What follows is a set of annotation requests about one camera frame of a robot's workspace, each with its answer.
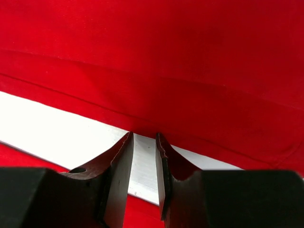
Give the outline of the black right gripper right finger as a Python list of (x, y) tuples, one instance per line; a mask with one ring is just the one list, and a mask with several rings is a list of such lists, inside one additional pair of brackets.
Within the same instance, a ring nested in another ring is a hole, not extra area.
[(208, 228), (202, 170), (156, 134), (156, 170), (161, 221), (166, 228)]

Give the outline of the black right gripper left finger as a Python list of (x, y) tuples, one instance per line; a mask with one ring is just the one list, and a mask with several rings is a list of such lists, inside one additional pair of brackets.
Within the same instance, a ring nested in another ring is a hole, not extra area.
[(85, 182), (93, 193), (93, 216), (103, 228), (121, 228), (133, 160), (133, 133), (127, 132), (110, 149), (61, 174)]

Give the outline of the red trousers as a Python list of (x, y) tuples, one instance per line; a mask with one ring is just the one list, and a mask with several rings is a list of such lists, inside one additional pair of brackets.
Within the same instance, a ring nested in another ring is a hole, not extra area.
[(209, 228), (304, 225), (301, 0), (3, 0), (0, 225), (102, 228), (62, 172), (133, 133), (122, 228), (161, 228), (156, 134)]

